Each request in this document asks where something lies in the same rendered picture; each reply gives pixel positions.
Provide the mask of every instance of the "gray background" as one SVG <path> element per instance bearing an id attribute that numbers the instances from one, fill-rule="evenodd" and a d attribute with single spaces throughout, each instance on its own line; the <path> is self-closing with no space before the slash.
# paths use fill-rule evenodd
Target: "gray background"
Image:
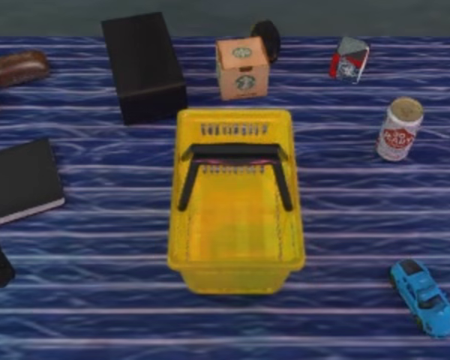
<path id="1" fill-rule="evenodd" d="M 100 21 L 163 11 L 172 36 L 450 35 L 450 0 L 0 0 L 0 35 L 101 35 Z"/>

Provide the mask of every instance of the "red logo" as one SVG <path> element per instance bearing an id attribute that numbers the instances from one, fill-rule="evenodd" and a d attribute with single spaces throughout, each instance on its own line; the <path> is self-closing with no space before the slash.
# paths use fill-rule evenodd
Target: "red logo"
<path id="1" fill-rule="evenodd" d="M 383 132 L 383 138 L 388 146 L 394 149 L 403 149 L 412 143 L 415 136 L 405 129 L 385 129 Z"/>

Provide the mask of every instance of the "blue striped tablecloth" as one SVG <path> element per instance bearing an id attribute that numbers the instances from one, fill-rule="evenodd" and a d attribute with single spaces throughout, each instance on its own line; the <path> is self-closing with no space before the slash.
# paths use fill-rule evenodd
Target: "blue striped tablecloth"
<path id="1" fill-rule="evenodd" d="M 450 38 L 371 38 L 358 85 L 329 79 L 337 38 L 287 38 L 269 96 L 222 103 L 214 41 L 175 48 L 191 107 L 292 111 L 308 262 L 277 295 L 191 294 L 166 264 L 175 119 L 125 127 L 104 43 L 39 48 L 52 76 L 0 90 L 0 149 L 47 136 L 67 205 L 0 227 L 17 278 L 0 289 L 0 360 L 450 360 L 386 282 L 413 255 L 450 298 Z M 419 99 L 408 160 L 374 142 L 387 105 Z"/>

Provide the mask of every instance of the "yellow bin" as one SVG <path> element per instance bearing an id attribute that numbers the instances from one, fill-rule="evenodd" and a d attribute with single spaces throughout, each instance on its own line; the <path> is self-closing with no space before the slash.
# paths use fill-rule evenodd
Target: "yellow bin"
<path id="1" fill-rule="evenodd" d="M 195 293 L 271 294 L 304 264 L 290 113 L 182 110 L 169 267 Z"/>

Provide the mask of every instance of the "soda can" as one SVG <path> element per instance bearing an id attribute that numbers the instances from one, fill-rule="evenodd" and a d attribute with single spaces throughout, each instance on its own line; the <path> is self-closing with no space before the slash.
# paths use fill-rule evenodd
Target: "soda can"
<path id="1" fill-rule="evenodd" d="M 388 161 L 400 161 L 407 157 L 423 120 L 423 107 L 411 97 L 395 99 L 387 109 L 376 152 Z"/>

